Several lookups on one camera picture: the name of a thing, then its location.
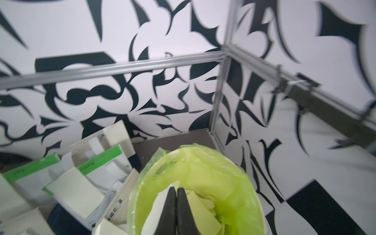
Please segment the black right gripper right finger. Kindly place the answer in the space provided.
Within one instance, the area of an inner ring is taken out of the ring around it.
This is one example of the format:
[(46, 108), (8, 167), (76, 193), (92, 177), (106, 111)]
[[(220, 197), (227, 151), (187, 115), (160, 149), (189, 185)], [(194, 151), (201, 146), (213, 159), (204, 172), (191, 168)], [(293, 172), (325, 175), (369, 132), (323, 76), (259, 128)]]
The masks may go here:
[(186, 192), (183, 188), (177, 190), (176, 229), (178, 235), (199, 235)]

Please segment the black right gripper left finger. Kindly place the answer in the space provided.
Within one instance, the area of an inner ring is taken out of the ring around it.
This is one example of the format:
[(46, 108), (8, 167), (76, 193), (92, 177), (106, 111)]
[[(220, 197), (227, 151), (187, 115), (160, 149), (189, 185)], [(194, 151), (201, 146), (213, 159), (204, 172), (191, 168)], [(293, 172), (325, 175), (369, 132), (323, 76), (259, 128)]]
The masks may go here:
[(154, 235), (176, 235), (177, 233), (177, 192), (174, 187), (167, 191), (164, 207)]

